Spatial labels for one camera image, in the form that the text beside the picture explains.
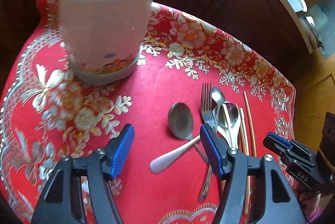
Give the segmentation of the person's right hand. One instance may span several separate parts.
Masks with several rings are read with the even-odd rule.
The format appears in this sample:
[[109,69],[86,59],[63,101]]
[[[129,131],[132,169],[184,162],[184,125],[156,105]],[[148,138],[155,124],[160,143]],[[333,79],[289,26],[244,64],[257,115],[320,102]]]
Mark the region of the person's right hand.
[[304,192],[299,196],[299,201],[302,206],[303,213],[310,221],[320,215],[320,199],[320,192]]

